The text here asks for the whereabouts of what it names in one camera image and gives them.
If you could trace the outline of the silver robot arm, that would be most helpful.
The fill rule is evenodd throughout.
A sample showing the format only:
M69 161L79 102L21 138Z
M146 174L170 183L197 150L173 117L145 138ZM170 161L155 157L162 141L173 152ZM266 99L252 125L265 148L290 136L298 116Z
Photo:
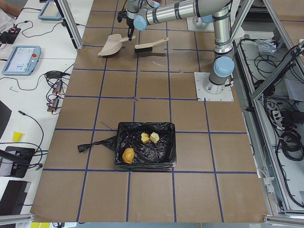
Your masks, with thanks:
M145 30L149 25L192 16L210 17L214 27L215 60L213 70L208 79L204 80L203 87L207 93L218 95L235 68L232 57L231 6L230 0L182 0L163 7L156 0L127 0L118 12L117 20L121 22L126 19L128 38L131 40L135 29Z
M207 16L203 16L203 17L199 17L199 18L194 17L194 19L193 19L194 25L196 25L198 27L205 27L212 22L213 22L212 15L207 15Z

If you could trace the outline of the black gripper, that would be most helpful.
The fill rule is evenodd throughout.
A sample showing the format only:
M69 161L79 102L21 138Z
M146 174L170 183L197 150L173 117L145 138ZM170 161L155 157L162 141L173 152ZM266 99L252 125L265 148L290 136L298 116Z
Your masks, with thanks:
M119 23L122 22L123 19L126 19L126 23L128 25L128 33L127 33L127 36L128 36L128 40L129 41L132 41L133 40L133 33L134 33L134 19L135 19L135 16L137 15L136 12L131 12L127 9L123 9L121 11L118 12L118 16L117 16L117 21Z

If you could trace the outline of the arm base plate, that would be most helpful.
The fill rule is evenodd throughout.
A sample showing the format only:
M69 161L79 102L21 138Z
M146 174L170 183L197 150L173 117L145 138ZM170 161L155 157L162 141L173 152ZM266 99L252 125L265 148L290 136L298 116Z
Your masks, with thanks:
M214 32L213 19L211 15L202 18L188 17L187 26L188 31Z
M209 81L208 72L195 72L195 87L198 101L233 102L233 94L229 80L223 85L214 85Z

